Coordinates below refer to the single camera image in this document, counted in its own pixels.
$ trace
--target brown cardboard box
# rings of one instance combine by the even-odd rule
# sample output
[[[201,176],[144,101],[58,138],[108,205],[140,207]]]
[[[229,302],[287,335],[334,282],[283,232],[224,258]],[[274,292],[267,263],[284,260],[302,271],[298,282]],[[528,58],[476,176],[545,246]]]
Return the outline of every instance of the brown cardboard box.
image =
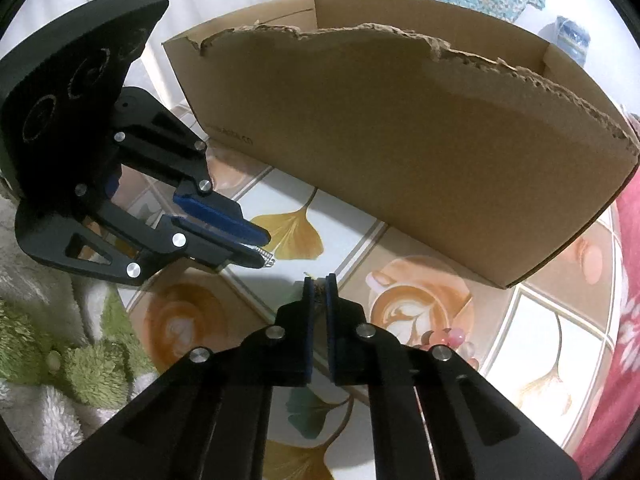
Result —
[[[164,47],[211,137],[499,286],[558,254],[638,165],[632,129],[562,51],[441,2],[277,0]]]

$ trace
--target silver screw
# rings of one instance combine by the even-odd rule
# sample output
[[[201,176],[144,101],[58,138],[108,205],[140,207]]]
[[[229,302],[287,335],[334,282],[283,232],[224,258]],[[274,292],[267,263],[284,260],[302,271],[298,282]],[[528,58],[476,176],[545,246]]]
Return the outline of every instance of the silver screw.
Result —
[[[264,335],[266,335],[269,339],[278,340],[284,337],[285,330],[283,327],[278,325],[271,325],[267,330],[264,331]]]
[[[209,359],[210,356],[211,352],[203,347],[194,348],[193,350],[191,350],[191,352],[189,352],[189,359],[191,359],[191,361],[194,363],[203,363],[204,361]]]
[[[140,275],[140,266],[136,262],[131,262],[127,266],[127,274],[130,278],[137,278]]]
[[[172,238],[172,242],[176,247],[184,247],[185,243],[187,243],[187,237],[182,233],[176,233]]]
[[[374,327],[371,323],[360,323],[356,327],[356,334],[364,339],[369,339],[373,337],[376,333],[376,327]]]
[[[210,180],[201,180],[198,183],[198,187],[201,192],[206,193],[207,191],[211,191],[211,181]]]
[[[431,355],[433,355],[438,361],[448,361],[451,359],[453,352],[451,348],[446,345],[436,345],[431,349]]]
[[[86,184],[78,184],[74,189],[76,196],[84,196],[86,193]]]

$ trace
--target cup handle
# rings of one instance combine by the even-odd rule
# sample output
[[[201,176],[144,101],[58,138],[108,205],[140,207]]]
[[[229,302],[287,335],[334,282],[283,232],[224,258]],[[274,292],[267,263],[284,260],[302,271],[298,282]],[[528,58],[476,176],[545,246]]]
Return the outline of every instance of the cup handle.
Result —
[[[385,290],[389,288],[390,285],[393,285],[396,280],[392,277],[387,276],[384,272],[380,272],[379,270],[372,270],[367,277],[365,278],[365,282],[369,285],[369,288],[373,290],[376,294],[382,294]]]

